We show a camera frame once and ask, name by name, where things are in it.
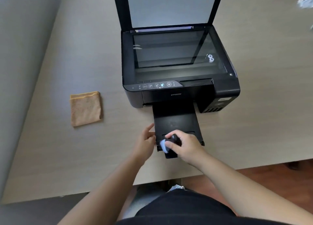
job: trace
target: hand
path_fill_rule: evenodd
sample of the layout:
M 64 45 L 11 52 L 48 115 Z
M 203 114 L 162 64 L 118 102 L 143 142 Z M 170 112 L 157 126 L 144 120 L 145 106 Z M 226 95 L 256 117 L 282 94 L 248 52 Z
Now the hand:
M 174 130 L 165 137 L 170 138 L 176 134 L 182 141 L 182 146 L 178 146 L 170 141 L 165 142 L 165 146 L 172 149 L 177 155 L 188 164 L 198 168 L 200 159 L 208 153 L 204 150 L 197 137 L 192 134 L 186 134 L 180 130 Z
M 133 156 L 140 160 L 142 164 L 144 164 L 145 161 L 150 158 L 156 143 L 155 132 L 149 132 L 153 126 L 154 123 L 147 126 L 141 132 L 135 144 Z

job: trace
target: open scanner lid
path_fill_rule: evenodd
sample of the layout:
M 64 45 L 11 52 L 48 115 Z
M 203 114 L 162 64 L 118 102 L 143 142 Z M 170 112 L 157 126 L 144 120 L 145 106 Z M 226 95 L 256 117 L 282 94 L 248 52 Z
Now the open scanner lid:
M 115 0 L 122 31 L 212 25 L 221 0 Z

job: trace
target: label sticker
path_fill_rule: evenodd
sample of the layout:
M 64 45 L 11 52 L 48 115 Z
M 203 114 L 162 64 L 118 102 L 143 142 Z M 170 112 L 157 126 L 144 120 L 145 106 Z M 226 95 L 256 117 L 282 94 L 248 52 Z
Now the label sticker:
M 231 97 L 220 98 L 218 101 L 227 101 L 232 99 Z

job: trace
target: gray wall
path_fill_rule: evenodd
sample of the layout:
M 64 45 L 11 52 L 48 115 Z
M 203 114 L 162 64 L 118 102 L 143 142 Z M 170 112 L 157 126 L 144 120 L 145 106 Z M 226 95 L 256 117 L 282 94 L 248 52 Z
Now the gray wall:
M 61 0 L 0 0 L 0 193 Z M 83 195 L 0 206 L 0 223 L 56 224 Z

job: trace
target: printer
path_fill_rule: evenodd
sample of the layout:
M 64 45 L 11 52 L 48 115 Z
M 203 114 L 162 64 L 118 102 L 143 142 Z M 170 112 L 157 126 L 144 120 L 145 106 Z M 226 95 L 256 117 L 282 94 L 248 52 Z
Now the printer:
M 240 94 L 213 26 L 220 1 L 115 0 L 123 87 L 133 107 L 152 106 L 158 151 L 175 129 L 204 146 L 194 105 L 200 113 L 219 112 Z

